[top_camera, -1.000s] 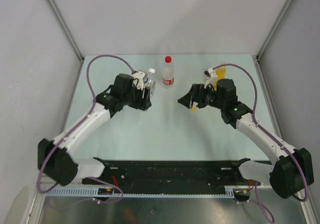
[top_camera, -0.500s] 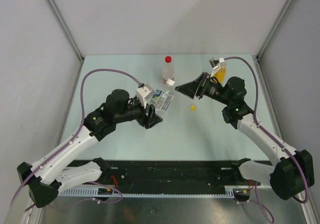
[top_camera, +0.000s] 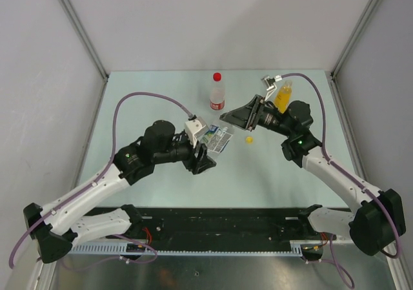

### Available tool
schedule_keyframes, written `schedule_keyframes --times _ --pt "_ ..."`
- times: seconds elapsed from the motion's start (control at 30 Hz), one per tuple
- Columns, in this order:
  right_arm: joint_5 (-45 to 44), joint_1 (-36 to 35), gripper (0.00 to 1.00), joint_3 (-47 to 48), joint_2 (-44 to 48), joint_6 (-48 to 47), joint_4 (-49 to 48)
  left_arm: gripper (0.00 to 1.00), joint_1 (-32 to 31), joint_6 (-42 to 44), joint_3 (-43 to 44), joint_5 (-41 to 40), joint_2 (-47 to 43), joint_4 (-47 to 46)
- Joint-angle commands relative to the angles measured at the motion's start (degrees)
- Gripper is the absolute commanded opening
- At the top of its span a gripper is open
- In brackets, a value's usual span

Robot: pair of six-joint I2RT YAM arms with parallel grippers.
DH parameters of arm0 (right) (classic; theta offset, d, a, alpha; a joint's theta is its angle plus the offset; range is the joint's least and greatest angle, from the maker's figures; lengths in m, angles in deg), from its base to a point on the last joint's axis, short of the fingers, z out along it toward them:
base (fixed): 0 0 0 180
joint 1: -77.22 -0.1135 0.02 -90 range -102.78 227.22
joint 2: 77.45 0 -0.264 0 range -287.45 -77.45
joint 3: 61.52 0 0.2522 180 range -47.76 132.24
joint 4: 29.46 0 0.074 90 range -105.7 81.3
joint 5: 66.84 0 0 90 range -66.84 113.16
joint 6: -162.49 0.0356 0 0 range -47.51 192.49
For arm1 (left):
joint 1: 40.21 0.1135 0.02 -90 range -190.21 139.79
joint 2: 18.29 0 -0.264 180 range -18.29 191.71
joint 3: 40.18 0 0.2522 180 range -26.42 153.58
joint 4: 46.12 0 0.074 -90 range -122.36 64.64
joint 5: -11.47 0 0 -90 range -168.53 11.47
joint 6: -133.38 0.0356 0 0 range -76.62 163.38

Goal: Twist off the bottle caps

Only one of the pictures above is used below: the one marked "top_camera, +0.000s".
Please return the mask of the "yellow bottle cap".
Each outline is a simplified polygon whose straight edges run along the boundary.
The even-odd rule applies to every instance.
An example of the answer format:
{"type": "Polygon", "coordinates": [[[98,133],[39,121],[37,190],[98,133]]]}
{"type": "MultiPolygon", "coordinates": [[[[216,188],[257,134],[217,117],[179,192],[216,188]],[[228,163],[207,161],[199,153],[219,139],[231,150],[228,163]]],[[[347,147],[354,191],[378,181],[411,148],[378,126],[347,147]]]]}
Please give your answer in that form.
{"type": "Polygon", "coordinates": [[[248,143],[248,144],[253,143],[253,141],[254,141],[253,137],[251,137],[251,136],[247,136],[246,139],[245,139],[245,142],[248,143]]]}

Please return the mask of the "white cap clear bottle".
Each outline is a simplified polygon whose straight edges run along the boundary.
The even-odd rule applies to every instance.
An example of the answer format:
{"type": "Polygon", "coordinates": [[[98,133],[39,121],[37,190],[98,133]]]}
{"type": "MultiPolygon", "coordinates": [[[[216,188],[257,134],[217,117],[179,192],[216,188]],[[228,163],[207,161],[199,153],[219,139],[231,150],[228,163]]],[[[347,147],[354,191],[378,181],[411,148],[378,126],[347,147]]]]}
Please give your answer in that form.
{"type": "Polygon", "coordinates": [[[221,154],[234,135],[234,128],[228,124],[211,124],[202,135],[201,143],[205,144],[211,154],[221,154]]]}

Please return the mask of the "yellow honey pomelo bottle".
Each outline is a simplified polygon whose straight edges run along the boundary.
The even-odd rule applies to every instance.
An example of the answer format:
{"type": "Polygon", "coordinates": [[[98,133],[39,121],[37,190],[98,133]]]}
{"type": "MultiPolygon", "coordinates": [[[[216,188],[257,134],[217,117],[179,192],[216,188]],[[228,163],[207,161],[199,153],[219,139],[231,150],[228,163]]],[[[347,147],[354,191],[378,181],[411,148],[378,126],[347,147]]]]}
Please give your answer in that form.
{"type": "Polygon", "coordinates": [[[284,113],[290,102],[292,95],[292,80],[286,80],[278,90],[277,96],[274,99],[274,105],[281,113],[284,113]]]}

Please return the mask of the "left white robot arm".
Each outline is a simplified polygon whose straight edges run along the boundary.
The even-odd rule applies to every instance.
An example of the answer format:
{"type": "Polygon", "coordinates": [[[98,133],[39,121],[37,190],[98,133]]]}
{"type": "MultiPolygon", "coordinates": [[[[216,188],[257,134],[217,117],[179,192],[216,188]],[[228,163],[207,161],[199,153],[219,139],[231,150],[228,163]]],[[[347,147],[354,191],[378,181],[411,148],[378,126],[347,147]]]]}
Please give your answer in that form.
{"type": "Polygon", "coordinates": [[[74,247],[98,238],[139,236],[143,217],[132,204],[95,216],[87,213],[111,195],[151,175],[156,165],[181,162],[193,175],[215,167],[207,146],[200,141],[207,130],[201,118],[186,122],[180,133],[169,121],[155,121],[143,136],[119,149],[95,177],[52,203],[27,205],[23,210],[25,222],[42,262],[56,262],[74,247]]]}

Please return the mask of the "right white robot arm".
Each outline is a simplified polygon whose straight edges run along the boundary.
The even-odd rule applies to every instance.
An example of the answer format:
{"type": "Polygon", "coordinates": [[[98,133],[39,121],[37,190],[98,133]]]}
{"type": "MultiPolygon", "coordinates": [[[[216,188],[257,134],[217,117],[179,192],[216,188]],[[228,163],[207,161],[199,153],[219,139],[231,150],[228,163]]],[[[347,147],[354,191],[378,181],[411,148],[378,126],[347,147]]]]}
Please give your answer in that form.
{"type": "Polygon", "coordinates": [[[220,115],[220,120],[243,130],[257,126],[286,137],[281,144],[287,161],[294,162],[325,183],[348,206],[349,212],[312,205],[301,213],[298,233],[313,239],[320,232],[351,239],[363,253],[374,256],[406,232],[401,196],[393,189],[382,191],[349,173],[327,153],[310,131],[313,119],[309,104],[293,101],[284,113],[256,95],[246,105],[220,115]]]}

